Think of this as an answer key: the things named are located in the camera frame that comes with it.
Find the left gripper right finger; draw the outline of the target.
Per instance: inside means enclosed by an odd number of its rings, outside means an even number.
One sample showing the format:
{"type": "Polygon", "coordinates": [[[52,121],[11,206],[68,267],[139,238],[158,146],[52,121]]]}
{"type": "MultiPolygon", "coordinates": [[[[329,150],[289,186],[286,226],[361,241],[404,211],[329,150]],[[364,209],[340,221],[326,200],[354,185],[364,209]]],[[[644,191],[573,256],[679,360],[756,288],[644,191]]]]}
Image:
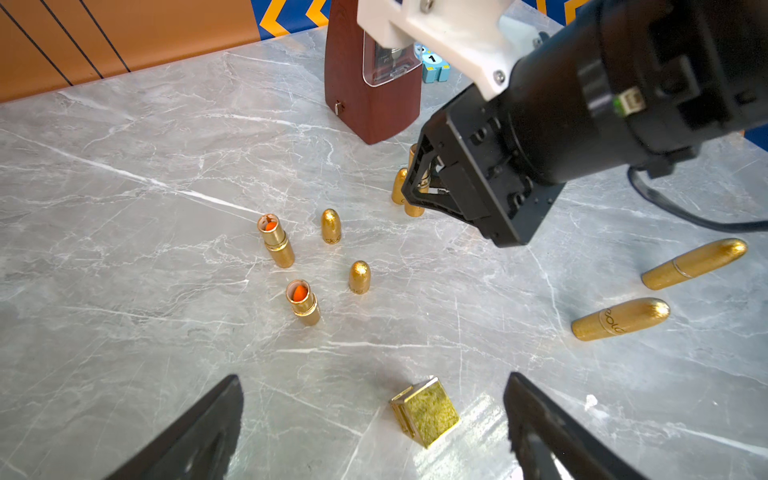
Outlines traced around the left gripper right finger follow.
{"type": "Polygon", "coordinates": [[[525,479],[642,479],[520,372],[510,374],[503,403],[511,451],[525,479]]]}

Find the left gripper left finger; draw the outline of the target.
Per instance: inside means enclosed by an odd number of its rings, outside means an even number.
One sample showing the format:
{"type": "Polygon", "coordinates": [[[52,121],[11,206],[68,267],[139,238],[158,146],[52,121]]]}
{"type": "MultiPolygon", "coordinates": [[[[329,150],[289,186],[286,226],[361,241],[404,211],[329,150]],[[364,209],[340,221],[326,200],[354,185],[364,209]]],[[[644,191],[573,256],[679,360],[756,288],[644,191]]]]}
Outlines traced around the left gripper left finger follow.
{"type": "Polygon", "coordinates": [[[223,479],[237,449],[244,394],[226,376],[191,408],[109,475],[111,479],[223,479]]]}

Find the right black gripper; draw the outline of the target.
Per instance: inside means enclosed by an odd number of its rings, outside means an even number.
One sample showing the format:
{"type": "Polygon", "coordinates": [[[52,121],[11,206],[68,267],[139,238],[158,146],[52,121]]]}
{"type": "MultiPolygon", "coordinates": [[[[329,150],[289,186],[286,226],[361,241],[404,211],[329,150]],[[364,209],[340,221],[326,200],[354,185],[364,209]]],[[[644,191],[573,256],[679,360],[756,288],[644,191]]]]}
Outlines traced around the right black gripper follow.
{"type": "Polygon", "coordinates": [[[476,228],[499,248],[529,244],[564,188],[526,173],[510,114],[475,85],[431,116],[410,153],[406,201],[476,228]]]}

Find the gold lipstick cap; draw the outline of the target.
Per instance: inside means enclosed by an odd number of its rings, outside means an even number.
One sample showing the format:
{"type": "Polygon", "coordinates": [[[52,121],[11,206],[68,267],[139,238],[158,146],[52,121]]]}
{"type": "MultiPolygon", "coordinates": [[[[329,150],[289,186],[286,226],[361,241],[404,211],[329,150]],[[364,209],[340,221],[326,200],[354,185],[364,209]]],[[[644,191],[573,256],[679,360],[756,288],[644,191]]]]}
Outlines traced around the gold lipstick cap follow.
{"type": "Polygon", "coordinates": [[[342,222],[338,212],[326,209],[321,215],[321,235],[325,243],[334,245],[342,238],[342,222]]]}
{"type": "Polygon", "coordinates": [[[367,293],[371,286],[371,277],[368,263],[363,260],[355,261],[349,271],[349,289],[358,295],[367,293]]]}

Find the gold lipstick base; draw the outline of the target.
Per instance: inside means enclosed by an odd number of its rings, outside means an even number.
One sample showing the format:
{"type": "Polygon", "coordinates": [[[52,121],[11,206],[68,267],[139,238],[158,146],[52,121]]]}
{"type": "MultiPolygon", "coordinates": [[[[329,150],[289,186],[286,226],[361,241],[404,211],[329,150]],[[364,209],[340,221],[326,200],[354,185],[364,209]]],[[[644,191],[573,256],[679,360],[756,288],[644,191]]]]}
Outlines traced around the gold lipstick base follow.
{"type": "Polygon", "coordinates": [[[290,268],[295,262],[295,255],[287,233],[275,214],[265,214],[257,222],[265,248],[273,261],[280,268],[290,268]]]}

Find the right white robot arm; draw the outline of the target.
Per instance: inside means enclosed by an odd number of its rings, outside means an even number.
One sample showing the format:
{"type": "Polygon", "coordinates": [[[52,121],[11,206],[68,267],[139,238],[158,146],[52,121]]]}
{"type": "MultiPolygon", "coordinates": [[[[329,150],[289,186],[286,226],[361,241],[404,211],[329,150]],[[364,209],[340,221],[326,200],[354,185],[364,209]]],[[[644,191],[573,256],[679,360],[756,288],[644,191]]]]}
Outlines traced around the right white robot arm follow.
{"type": "Polygon", "coordinates": [[[421,130],[406,201],[529,243],[568,181],[619,166],[647,201],[694,225],[763,232],[687,212],[639,175],[667,176],[703,143],[767,122],[763,1],[592,1],[484,99],[468,87],[421,130]]]}

